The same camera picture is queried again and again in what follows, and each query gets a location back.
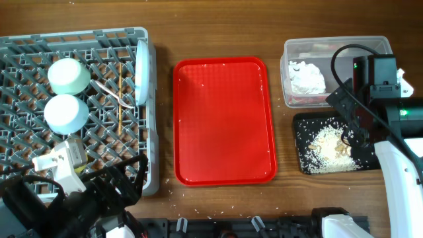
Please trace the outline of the white napkin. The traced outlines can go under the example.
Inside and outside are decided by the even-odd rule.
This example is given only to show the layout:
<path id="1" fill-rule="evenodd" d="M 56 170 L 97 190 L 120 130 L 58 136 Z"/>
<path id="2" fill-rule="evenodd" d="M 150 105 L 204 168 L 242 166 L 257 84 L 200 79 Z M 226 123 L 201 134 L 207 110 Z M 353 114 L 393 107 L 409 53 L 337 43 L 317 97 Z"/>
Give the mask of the white napkin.
<path id="1" fill-rule="evenodd" d="M 289 61 L 288 69 L 293 93 L 299 95 L 326 93 L 325 78 L 313 63 Z"/>

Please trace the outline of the red snack wrapper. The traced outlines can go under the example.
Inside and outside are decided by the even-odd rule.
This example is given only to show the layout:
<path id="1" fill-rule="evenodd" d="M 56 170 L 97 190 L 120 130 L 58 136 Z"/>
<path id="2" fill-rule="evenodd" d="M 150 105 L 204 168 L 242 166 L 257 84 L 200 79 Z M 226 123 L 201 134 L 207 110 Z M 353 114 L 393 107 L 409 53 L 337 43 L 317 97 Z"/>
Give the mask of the red snack wrapper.
<path id="1" fill-rule="evenodd" d="M 292 104 L 326 104 L 326 95 L 303 95 L 303 96 L 292 96 L 291 103 Z"/>

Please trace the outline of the leftover rice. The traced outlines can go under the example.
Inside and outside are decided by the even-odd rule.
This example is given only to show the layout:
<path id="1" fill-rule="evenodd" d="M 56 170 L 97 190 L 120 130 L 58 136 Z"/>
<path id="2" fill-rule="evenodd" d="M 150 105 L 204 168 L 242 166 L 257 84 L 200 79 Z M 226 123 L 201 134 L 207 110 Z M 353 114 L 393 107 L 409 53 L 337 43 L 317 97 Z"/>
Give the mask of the leftover rice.
<path id="1" fill-rule="evenodd" d="M 341 140 L 347 125 L 339 118 L 302 119 L 294 124 L 300 169 L 307 175 L 357 171 L 352 147 Z"/>

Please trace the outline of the white plastic fork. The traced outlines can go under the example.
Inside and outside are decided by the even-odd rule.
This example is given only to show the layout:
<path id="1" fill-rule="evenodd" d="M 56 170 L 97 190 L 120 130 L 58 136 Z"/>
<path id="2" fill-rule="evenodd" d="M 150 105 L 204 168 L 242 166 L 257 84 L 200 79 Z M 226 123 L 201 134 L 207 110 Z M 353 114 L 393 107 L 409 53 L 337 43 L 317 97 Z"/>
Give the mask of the white plastic fork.
<path id="1" fill-rule="evenodd" d="M 99 86 L 100 87 L 100 89 L 101 90 L 103 90 L 104 92 L 106 92 L 106 93 L 108 93 L 109 95 L 111 95 L 112 97 L 114 97 L 117 101 L 118 101 L 118 104 L 120 105 L 120 106 L 123 106 L 123 107 L 125 107 L 125 108 L 129 108 L 129 109 L 133 109 L 134 108 L 134 106 L 130 106 L 130 105 L 128 105 L 128 104 L 126 104 L 117 94 L 115 94 L 115 93 L 113 93 L 110 89 L 108 89 L 106 86 L 104 86 L 102 83 L 100 83 L 100 82 L 98 82 L 98 81 L 95 81 L 95 84 L 97 85 L 97 86 Z"/>

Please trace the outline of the small light blue bowl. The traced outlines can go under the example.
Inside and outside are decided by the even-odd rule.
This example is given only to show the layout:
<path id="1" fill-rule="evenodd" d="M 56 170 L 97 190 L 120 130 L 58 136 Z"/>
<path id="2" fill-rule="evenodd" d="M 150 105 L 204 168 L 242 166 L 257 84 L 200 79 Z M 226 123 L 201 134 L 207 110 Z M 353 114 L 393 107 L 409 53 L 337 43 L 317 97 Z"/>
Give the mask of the small light blue bowl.
<path id="1" fill-rule="evenodd" d="M 73 95 L 57 95 L 44 108 L 44 118 L 51 131 L 61 135 L 79 131 L 89 117 L 89 107 Z"/>

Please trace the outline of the large light blue plate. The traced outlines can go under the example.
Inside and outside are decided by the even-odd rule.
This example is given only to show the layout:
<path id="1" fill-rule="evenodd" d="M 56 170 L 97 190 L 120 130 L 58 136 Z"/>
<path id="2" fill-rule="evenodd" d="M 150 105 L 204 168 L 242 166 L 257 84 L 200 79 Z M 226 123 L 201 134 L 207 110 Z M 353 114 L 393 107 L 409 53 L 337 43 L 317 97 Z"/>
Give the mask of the large light blue plate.
<path id="1" fill-rule="evenodd" d="M 135 103 L 137 106 L 144 104 L 148 98 L 149 73 L 149 48 L 144 41 L 139 40 L 135 56 Z"/>

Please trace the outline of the wooden chopstick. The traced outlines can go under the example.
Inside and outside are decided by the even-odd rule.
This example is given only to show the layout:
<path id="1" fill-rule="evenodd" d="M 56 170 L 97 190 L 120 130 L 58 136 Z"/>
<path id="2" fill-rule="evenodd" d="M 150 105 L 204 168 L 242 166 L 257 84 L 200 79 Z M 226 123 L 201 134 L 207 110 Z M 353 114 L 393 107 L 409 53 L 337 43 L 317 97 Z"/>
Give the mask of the wooden chopstick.
<path id="1" fill-rule="evenodd" d="M 122 105 L 121 105 L 121 99 L 122 99 L 122 63 L 119 63 L 119 78 L 118 78 L 118 86 L 119 86 L 119 90 L 118 90 L 118 102 L 119 102 L 119 109 L 118 109 L 118 135 L 121 136 L 122 135 Z"/>

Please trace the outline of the green bowl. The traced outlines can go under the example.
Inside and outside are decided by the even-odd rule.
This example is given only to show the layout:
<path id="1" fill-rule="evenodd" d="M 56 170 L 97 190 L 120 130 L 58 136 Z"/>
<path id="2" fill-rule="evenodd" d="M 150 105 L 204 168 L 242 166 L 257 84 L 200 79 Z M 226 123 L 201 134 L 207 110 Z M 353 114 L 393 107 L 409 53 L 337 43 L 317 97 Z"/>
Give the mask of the green bowl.
<path id="1" fill-rule="evenodd" d="M 87 88 L 90 80 L 89 70 L 76 59 L 59 59 L 48 69 L 50 87 L 57 95 L 76 95 Z"/>

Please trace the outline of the yellow cup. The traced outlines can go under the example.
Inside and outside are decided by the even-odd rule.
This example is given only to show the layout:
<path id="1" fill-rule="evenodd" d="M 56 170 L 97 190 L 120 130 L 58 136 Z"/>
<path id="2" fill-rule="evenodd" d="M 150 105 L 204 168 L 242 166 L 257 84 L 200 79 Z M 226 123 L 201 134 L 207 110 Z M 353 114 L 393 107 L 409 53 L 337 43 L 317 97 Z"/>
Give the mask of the yellow cup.
<path id="1" fill-rule="evenodd" d="M 82 165 L 82 166 L 80 166 L 80 167 L 77 167 L 77 168 L 75 168 L 74 169 L 74 171 L 77 173 L 77 174 L 80 174 L 80 173 L 82 173 L 83 171 L 84 171 L 84 169 L 85 169 L 85 167 L 87 166 L 87 164 L 85 164 L 85 165 Z"/>

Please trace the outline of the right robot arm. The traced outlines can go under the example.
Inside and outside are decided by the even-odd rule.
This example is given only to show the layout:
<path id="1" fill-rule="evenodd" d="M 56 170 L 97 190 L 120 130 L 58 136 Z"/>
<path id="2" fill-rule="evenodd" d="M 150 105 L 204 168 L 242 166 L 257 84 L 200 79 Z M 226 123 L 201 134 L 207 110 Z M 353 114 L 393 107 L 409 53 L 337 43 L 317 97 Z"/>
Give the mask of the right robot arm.
<path id="1" fill-rule="evenodd" d="M 422 236 L 422 99 L 402 98 L 399 84 L 353 80 L 331 93 L 331 105 L 373 144 L 389 207 L 392 237 Z"/>

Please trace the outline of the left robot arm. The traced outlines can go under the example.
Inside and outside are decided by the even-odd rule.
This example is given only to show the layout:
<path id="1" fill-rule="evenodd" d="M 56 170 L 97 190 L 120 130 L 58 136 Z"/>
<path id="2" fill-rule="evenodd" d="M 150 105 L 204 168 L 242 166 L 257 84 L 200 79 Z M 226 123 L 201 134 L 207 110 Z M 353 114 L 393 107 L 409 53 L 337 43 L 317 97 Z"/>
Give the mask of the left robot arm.
<path id="1" fill-rule="evenodd" d="M 65 192 L 58 182 L 35 175 L 1 183 L 2 237 L 147 237 L 128 206 L 142 196 L 148 158 L 141 154 L 81 176 L 83 192 Z M 29 185 L 46 182 L 59 189 L 49 206 Z"/>

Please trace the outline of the black waste tray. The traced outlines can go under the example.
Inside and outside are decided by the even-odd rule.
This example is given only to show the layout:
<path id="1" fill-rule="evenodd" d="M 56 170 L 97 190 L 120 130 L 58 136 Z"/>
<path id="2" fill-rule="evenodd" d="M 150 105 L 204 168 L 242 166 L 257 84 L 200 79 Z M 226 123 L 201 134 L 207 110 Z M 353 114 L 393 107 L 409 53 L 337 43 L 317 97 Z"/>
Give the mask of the black waste tray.
<path id="1" fill-rule="evenodd" d="M 336 112 L 296 114 L 293 132 L 300 171 L 306 175 L 381 168 L 374 147 L 363 144 Z"/>

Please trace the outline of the grey dishwasher rack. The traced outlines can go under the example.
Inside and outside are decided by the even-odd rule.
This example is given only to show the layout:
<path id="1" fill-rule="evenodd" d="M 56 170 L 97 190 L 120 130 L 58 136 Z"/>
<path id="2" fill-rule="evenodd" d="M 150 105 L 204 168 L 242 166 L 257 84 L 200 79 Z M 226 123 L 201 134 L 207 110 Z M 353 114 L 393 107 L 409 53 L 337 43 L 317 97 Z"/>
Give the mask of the grey dishwasher rack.
<path id="1" fill-rule="evenodd" d="M 137 43 L 149 48 L 149 91 L 146 102 L 135 103 Z M 49 153 L 64 135 L 51 131 L 44 108 L 54 97 L 48 69 L 57 60 L 72 58 L 84 65 L 91 82 L 78 97 L 89 107 L 87 123 L 75 137 L 82 140 L 89 159 L 83 173 L 91 173 L 139 154 L 148 158 L 143 194 L 159 189 L 158 135 L 155 94 L 156 52 L 142 27 L 59 32 L 1 38 L 1 179 L 34 174 L 32 159 Z M 122 135 L 118 135 L 118 101 L 100 89 L 102 83 L 118 95 L 122 63 Z"/>

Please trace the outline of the clear plastic bin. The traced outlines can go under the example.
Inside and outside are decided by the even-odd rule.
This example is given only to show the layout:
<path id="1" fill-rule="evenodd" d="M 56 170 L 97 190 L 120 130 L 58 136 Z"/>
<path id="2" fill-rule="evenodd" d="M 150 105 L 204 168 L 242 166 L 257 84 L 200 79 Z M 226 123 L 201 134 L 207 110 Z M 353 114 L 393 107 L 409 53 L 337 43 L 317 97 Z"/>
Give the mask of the clear plastic bin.
<path id="1" fill-rule="evenodd" d="M 289 78 L 289 61 L 300 63 L 313 63 L 317 66 L 325 78 L 326 93 L 313 94 L 329 96 L 338 88 L 338 83 L 330 70 L 330 61 L 339 48 L 348 44 L 360 44 L 367 46 L 380 54 L 392 54 L 390 43 L 384 36 L 336 36 L 323 38 L 298 38 L 287 40 L 284 44 L 284 53 L 280 61 L 280 74 L 284 100 L 290 108 L 326 108 L 328 104 L 292 104 L 292 96 L 303 96 L 295 94 L 291 89 Z"/>

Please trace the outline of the red serving tray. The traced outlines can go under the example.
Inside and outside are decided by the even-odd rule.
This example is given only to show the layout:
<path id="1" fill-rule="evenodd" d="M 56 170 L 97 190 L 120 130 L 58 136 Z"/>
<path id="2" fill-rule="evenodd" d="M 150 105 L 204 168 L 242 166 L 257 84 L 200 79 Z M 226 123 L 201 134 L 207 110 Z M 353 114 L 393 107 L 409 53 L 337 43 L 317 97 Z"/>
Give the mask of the red serving tray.
<path id="1" fill-rule="evenodd" d="M 173 71 L 174 175 L 184 186 L 270 182 L 278 171 L 258 57 L 185 59 Z"/>

